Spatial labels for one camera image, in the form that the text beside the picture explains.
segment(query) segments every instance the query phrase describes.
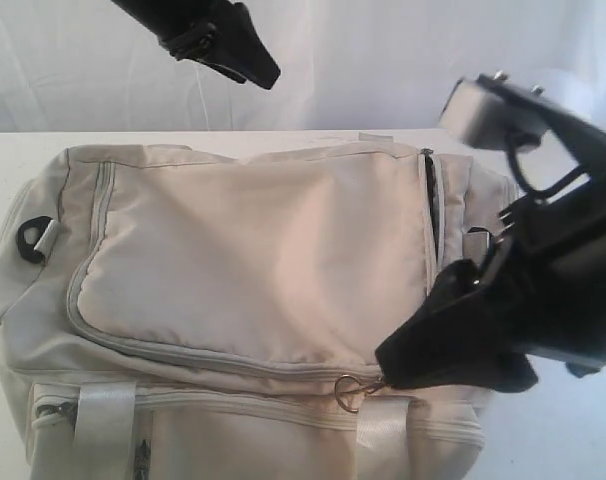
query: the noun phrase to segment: metal clip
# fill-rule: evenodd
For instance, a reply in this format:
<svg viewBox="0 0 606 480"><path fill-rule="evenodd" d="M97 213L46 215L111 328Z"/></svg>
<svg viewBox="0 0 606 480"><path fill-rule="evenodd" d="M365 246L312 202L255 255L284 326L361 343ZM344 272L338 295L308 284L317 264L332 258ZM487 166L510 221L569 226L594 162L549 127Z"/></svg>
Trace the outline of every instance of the metal clip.
<svg viewBox="0 0 606 480"><path fill-rule="evenodd" d="M358 387L352 388L351 390L341 391L341 384L344 384L348 381L357 384ZM376 381L371 383L363 383L363 381L359 380L358 378L352 375L341 375L339 378L336 379L336 382L334 382L334 398L336 398L336 402L339 404L339 407L341 407L346 412L359 413L359 409L350 407L347 403L345 403L343 397L347 395L359 395L361 393L364 395L372 395L384 388L385 386L386 383L382 377L378 378Z"/></svg>

